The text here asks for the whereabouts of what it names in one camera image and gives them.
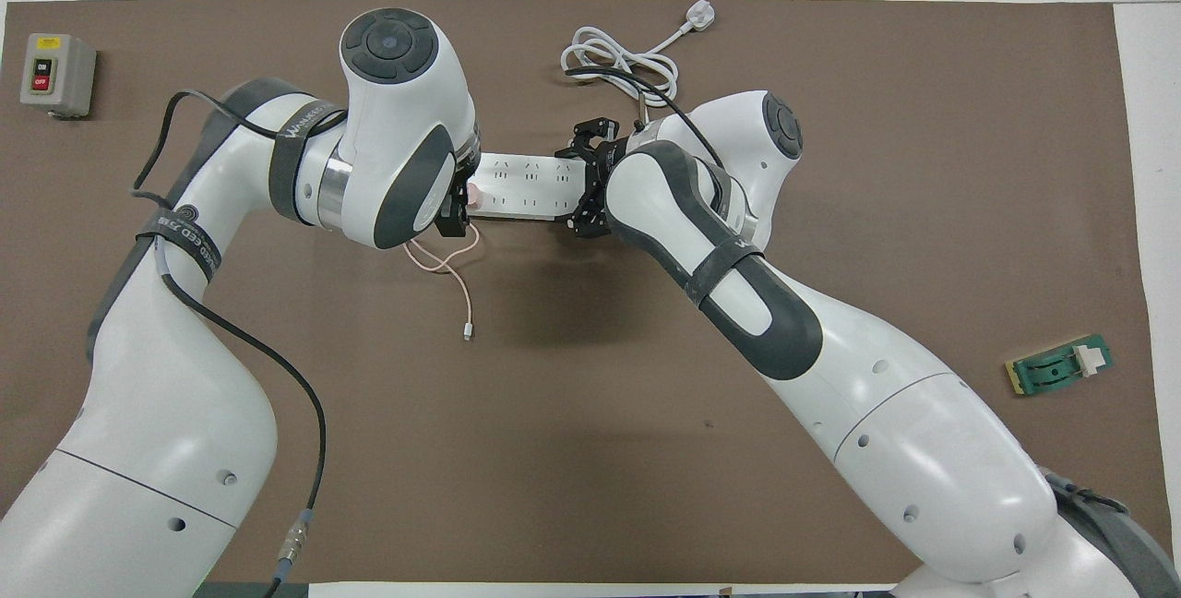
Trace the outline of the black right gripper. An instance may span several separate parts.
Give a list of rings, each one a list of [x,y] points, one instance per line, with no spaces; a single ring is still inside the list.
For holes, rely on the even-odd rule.
[[[569,214],[555,220],[573,229],[579,239],[598,239],[611,233],[606,220],[606,186],[616,160],[616,131],[620,124],[609,118],[578,123],[573,136],[556,158],[578,158],[586,162],[585,194]]]

